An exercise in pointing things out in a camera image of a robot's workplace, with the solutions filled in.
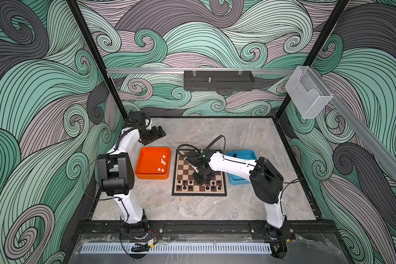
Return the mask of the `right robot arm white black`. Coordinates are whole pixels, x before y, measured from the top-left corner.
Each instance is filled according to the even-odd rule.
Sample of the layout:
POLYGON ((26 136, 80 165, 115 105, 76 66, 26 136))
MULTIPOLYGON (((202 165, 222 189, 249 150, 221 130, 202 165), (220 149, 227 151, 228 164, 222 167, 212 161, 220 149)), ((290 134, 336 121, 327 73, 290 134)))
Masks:
POLYGON ((216 172, 233 174, 249 181, 256 197, 264 202, 267 224, 281 229, 287 219, 282 206, 283 192, 288 186, 302 179, 286 182, 274 165, 264 157, 241 159, 213 150, 212 146, 221 139, 226 141, 224 135, 219 135, 203 150, 189 144, 181 144, 176 152, 192 166, 192 176, 199 185, 210 182, 216 172))

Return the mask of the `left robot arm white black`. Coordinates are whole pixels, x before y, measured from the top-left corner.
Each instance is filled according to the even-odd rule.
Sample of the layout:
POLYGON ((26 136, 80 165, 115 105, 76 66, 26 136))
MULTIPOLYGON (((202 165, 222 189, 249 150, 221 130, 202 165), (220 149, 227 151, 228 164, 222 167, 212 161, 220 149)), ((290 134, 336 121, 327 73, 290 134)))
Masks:
POLYGON ((116 202, 121 210, 122 225, 127 230, 148 231, 145 210, 132 193, 135 174, 129 153, 136 143, 146 146, 164 136, 162 127, 153 126, 148 115, 131 111, 113 149, 96 160, 99 188, 116 202))

